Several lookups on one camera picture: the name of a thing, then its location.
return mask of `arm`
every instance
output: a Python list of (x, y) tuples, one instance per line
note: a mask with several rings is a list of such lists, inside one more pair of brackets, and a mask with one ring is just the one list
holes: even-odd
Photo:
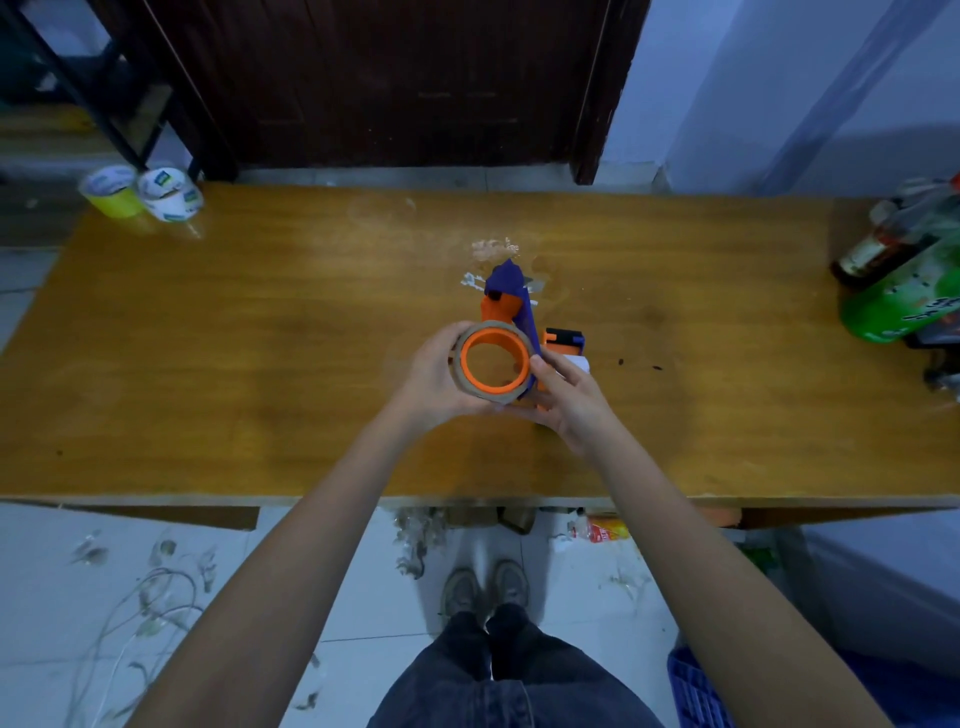
[(450, 377), (444, 328), (326, 478), (256, 548), (150, 687), (130, 726), (278, 725), (396, 461), (427, 430), (493, 410)]
[(532, 367), (557, 430), (610, 489), (697, 660), (738, 726), (889, 726), (843, 661), (793, 605), (673, 486), (616, 418), (593, 378), (544, 351)]

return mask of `yellow tape roll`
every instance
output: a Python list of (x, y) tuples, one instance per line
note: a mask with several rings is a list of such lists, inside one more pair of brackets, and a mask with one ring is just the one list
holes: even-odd
[(125, 164), (115, 164), (91, 172), (77, 186), (90, 203), (107, 217), (133, 217), (143, 211), (143, 205), (133, 191), (136, 171)]

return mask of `hand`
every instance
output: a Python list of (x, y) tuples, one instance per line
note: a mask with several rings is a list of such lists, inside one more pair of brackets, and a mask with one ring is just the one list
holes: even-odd
[(410, 374), (388, 407), (401, 410), (425, 433), (461, 415), (480, 415), (502, 409), (457, 387), (450, 374), (450, 356), (457, 338), (473, 325), (461, 321), (441, 328), (414, 354)]
[(546, 425), (577, 455), (592, 460), (598, 444), (623, 425), (604, 399), (596, 380), (562, 354), (542, 350), (530, 357), (530, 368), (547, 392), (534, 390), (523, 402), (544, 409), (515, 405), (504, 412)]

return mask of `jeans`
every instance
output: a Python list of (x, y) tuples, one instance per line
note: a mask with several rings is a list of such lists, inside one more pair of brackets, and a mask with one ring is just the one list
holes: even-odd
[(544, 635), (522, 607), (503, 604), (487, 632), (474, 614), (455, 615), (397, 678), (369, 725), (646, 728), (660, 722), (581, 650)]

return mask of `right hand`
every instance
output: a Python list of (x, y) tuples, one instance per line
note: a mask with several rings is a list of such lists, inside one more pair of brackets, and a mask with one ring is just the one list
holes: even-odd
[(560, 435), (577, 455), (592, 460), (598, 446), (623, 425), (604, 399), (596, 380), (562, 354), (541, 350), (531, 356), (530, 368), (547, 388), (534, 390), (523, 402), (506, 407), (506, 414), (546, 425)]

